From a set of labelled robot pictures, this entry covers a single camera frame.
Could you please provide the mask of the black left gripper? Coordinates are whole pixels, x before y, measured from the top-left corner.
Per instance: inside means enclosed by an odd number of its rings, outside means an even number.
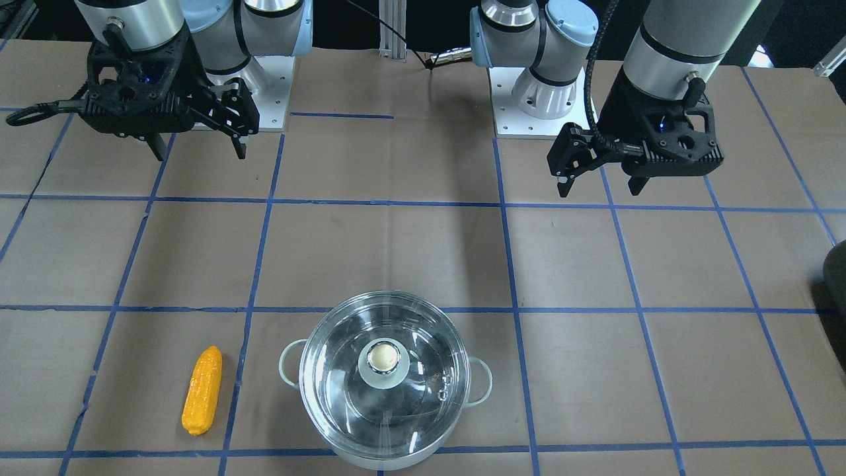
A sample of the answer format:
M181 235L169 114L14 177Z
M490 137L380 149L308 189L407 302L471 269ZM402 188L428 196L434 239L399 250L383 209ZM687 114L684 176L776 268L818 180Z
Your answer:
M655 99L620 71L599 118L587 105L588 126L565 124L547 154L560 198L567 198L577 176L607 163L621 163L632 196L640 196L650 178L705 176L722 165L706 85L699 72L690 71L680 99Z

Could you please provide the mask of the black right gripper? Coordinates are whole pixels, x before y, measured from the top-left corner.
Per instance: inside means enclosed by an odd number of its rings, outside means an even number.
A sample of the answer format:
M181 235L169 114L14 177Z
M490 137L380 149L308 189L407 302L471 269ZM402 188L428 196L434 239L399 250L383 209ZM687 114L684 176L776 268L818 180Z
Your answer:
M163 162L167 145L160 133L192 130L196 123L231 138L238 160L246 159L248 136L259 130L260 115L241 78L222 85L206 75L188 29L163 45L130 50L121 29L102 31L88 54L88 91L82 119L97 132L146 138Z

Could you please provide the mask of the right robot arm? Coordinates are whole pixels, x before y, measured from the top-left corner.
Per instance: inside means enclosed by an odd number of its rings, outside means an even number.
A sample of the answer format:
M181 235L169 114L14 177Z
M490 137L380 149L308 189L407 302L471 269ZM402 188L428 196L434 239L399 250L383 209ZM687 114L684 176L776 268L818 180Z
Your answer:
M77 114L165 157L163 134L224 133L239 159L259 132L260 57L311 51L311 1L79 1L95 37Z

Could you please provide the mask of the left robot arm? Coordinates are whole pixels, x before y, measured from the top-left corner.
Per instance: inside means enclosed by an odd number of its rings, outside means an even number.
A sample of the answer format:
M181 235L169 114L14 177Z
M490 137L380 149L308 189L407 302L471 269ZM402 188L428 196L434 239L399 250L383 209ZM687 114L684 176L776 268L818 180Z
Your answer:
M620 163L637 196L652 178L706 176L723 164L706 89L758 6L649 2L599 114L592 76L617 1L601 17L580 1L482 1L469 13L469 39L478 66L520 67L512 97L541 120L567 114L584 72L587 124L563 124L547 154L558 193L566 198L580 175Z

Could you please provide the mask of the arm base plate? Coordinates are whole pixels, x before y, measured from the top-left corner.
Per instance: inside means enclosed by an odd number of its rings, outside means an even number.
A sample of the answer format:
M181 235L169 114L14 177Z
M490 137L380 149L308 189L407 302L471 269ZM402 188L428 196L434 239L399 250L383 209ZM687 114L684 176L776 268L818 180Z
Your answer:
M288 103L292 90L295 57L253 57L242 70L229 75L208 73L215 85L233 77L244 79L259 112L260 132L282 132L288 117Z
M568 122L588 129L583 69L561 91L535 82L522 67L490 67L488 73L497 138L555 139Z

